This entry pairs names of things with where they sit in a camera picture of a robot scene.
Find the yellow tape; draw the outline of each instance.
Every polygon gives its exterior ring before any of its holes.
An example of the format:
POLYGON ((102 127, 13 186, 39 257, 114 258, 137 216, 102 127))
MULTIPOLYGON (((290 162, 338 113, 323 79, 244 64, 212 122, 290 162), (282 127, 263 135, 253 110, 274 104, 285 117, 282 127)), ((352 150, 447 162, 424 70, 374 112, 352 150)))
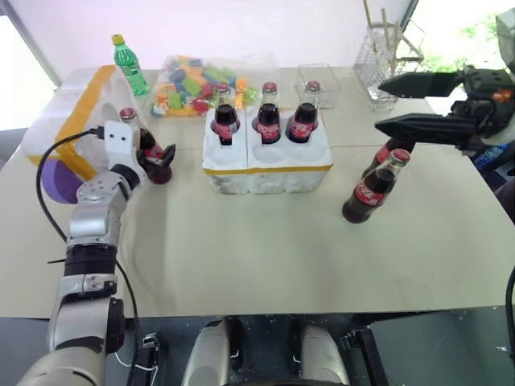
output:
POLYGON ((287 166, 287 167, 253 167, 242 170, 213 170, 204 168, 206 175, 253 175, 257 173, 291 173, 296 171, 328 171, 332 165, 324 166, 287 166))
MULTIPOLYGON (((102 66, 97 70, 72 113, 61 126, 56 137, 56 142, 70 135, 79 133, 84 129, 93 108, 98 102, 102 87, 107 83, 115 69, 115 66, 109 65, 102 66)), ((60 160, 64 162, 73 173, 79 175, 84 180, 92 179, 97 172, 89 165, 85 158, 77 154, 75 151, 76 141, 77 140, 64 143, 56 149, 56 152, 60 156, 60 160)))

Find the red bottle cap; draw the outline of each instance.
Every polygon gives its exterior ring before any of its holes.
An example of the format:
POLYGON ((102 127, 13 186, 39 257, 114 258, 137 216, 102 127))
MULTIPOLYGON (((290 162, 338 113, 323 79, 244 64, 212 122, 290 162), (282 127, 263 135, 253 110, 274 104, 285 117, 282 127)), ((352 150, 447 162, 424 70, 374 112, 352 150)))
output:
POLYGON ((122 121, 128 121, 134 117, 136 117, 136 110, 134 110, 132 107, 125 107, 124 109, 120 110, 120 118, 122 121))
POLYGON ((226 83, 219 83, 215 88, 218 92, 227 92, 229 90, 229 85, 226 83))
POLYGON ((309 91, 320 91, 320 83, 316 80, 310 80, 306 84, 306 90, 309 91))
POLYGON ((277 91, 277 85, 274 82, 266 82, 263 85, 263 92, 275 92, 277 91))
POLYGON ((410 160, 410 152, 404 149, 393 149, 390 153, 390 157, 392 157, 397 162, 406 164, 410 160))

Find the clear plastic container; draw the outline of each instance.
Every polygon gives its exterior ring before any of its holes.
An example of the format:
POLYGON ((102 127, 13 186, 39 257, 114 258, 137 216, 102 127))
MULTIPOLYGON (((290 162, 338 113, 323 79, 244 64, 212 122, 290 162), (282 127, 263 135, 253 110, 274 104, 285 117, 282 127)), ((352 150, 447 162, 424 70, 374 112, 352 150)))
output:
POLYGON ((341 93, 341 86, 335 73, 328 64, 303 64, 297 67, 297 82, 295 87, 299 96, 303 95, 307 82, 316 80, 320 83, 320 109, 335 107, 341 93))
POLYGON ((234 95, 234 107, 258 104, 261 87, 278 81, 278 69, 271 55, 241 59, 201 59, 183 55, 168 56, 158 75, 152 97, 153 117, 198 117, 215 107, 214 88, 227 83, 234 95))

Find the coca-cola bottle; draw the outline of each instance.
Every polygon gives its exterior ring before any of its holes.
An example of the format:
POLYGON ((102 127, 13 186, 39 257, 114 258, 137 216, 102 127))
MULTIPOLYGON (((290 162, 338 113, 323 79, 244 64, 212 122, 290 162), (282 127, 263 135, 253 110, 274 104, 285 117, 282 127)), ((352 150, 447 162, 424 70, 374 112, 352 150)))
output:
POLYGON ((121 109, 120 119, 123 123, 139 129, 139 148, 143 150, 145 156, 153 158, 163 157, 163 149, 161 149, 161 146, 155 141, 152 133, 148 131, 144 124, 139 120, 136 110, 132 107, 121 109))
POLYGON ((410 153, 407 150, 392 150, 386 161, 356 185, 352 197, 342 208, 345 219, 354 224, 368 220, 372 212, 385 202, 397 181, 399 171, 409 160, 410 153))
POLYGON ((218 134, 222 145, 232 145, 233 134, 240 128, 240 120, 234 109, 229 85, 219 83, 215 86, 215 90, 216 111, 215 120, 211 123, 211 130, 218 134))
POLYGON ((138 118, 136 110, 125 107, 120 110, 120 118, 127 125, 139 129, 138 162, 153 183, 163 184, 170 181, 172 173, 170 163, 175 156, 175 145, 165 150, 157 143, 152 133, 138 118))
POLYGON ((286 136, 290 141, 306 143, 311 132, 318 126, 317 108, 319 105, 320 83, 310 80, 301 98, 295 115, 290 117, 286 126, 286 136))
POLYGON ((372 163, 369 167, 365 169, 361 177, 364 178, 372 169, 375 169, 384 161, 386 161, 386 159, 388 159, 389 157, 390 151, 392 151, 393 149, 404 149, 411 153, 413 151, 414 146, 415 142, 403 142, 395 138, 389 139, 387 143, 385 143, 382 146, 382 148, 380 148, 379 151, 376 153, 375 157, 372 160, 372 163))
POLYGON ((261 134, 263 145, 275 143, 281 137, 279 129, 279 109, 277 107, 277 85, 266 82, 263 85, 263 100, 252 127, 261 134))

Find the white cable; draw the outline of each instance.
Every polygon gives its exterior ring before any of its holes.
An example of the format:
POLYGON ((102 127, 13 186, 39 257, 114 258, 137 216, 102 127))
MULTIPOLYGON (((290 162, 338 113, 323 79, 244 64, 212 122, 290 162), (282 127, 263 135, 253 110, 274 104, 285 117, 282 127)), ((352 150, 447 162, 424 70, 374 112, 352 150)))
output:
MULTIPOLYGON (((123 367, 126 367, 126 368, 130 368, 130 365, 123 362, 120 357, 118 356, 118 353, 115 352, 114 353, 114 356, 116 356, 116 359, 117 361, 123 366, 123 367)), ((144 370, 145 372, 154 372, 154 374, 152 374, 152 381, 150 382, 150 386, 154 386, 154 381, 155 381, 155 377, 158 375, 158 370, 159 370, 159 366, 158 365, 155 365, 153 366, 152 368, 145 368, 143 366, 140 366, 139 364, 136 365, 136 368, 139 368, 140 370, 144 370)))
POLYGON ((154 386, 155 377, 158 375, 159 366, 155 366, 155 372, 152 376, 152 381, 150 382, 150 386, 154 386))

